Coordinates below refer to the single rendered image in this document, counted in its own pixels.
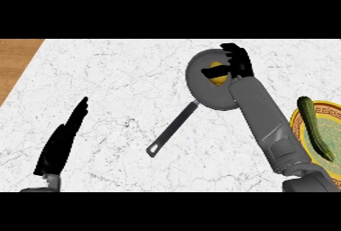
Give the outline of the yellow patterned plate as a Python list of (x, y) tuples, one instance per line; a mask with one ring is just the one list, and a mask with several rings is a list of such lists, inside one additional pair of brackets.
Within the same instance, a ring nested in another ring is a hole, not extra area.
[(333, 152), (333, 161), (326, 161), (315, 153), (307, 135), (304, 120), (298, 110), (290, 116), (290, 128), (311, 162), (326, 170), (333, 184), (341, 190), (341, 106), (329, 101), (314, 101), (317, 127), (320, 138)]

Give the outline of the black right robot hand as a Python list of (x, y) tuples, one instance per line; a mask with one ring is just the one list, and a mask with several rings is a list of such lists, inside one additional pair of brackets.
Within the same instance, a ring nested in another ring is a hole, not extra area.
[(202, 69), (200, 73), (208, 79), (218, 78), (225, 74), (231, 74), (231, 78), (252, 77), (252, 64), (248, 56), (248, 52), (234, 43), (222, 43), (219, 45), (225, 56), (230, 58), (228, 65), (219, 65), (217, 67)]

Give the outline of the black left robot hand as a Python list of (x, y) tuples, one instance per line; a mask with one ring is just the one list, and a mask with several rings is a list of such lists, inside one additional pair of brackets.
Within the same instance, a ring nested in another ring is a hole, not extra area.
[(75, 134), (78, 132), (87, 113), (88, 98), (84, 97), (78, 105), (75, 106), (66, 123), (59, 125), (51, 136), (47, 139), (47, 143), (42, 148), (33, 168), (33, 175), (59, 175), (62, 173), (62, 169), (73, 145)]

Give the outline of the grey frying pan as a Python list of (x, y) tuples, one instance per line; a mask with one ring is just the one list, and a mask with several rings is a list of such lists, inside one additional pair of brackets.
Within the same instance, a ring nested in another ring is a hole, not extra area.
[(184, 69), (184, 81), (194, 100), (188, 103), (162, 134), (147, 146), (146, 153), (150, 157), (156, 156), (160, 147), (169, 140), (199, 105), (219, 111), (233, 110), (239, 107), (227, 89), (231, 79), (227, 79), (224, 84), (217, 87), (200, 72), (202, 69), (208, 69), (211, 67), (211, 63), (214, 61), (218, 61), (222, 65), (228, 65), (225, 52), (219, 49), (208, 49), (199, 52), (187, 63)]

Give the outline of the green cucumber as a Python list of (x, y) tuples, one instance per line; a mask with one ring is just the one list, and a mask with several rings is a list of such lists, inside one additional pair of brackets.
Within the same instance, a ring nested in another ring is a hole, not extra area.
[(333, 152), (320, 136), (314, 104), (312, 104), (311, 99), (307, 96), (301, 96), (296, 99), (296, 107), (298, 107), (298, 111), (299, 111), (299, 114), (304, 120), (308, 140), (310, 140), (312, 149), (326, 161), (333, 162)]

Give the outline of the yellow lemon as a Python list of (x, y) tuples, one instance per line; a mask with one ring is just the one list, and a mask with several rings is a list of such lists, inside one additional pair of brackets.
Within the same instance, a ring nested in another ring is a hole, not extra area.
[[(214, 67), (217, 67), (217, 66), (221, 66), (221, 65), (222, 65), (222, 63), (221, 63), (219, 61), (212, 61), (212, 62), (211, 62), (211, 68), (214, 68)], [(215, 77), (215, 78), (211, 79), (211, 83), (212, 83), (217, 87), (219, 87), (219, 86), (225, 83), (227, 78), (228, 78), (227, 75), (219, 76), (219, 77)]]

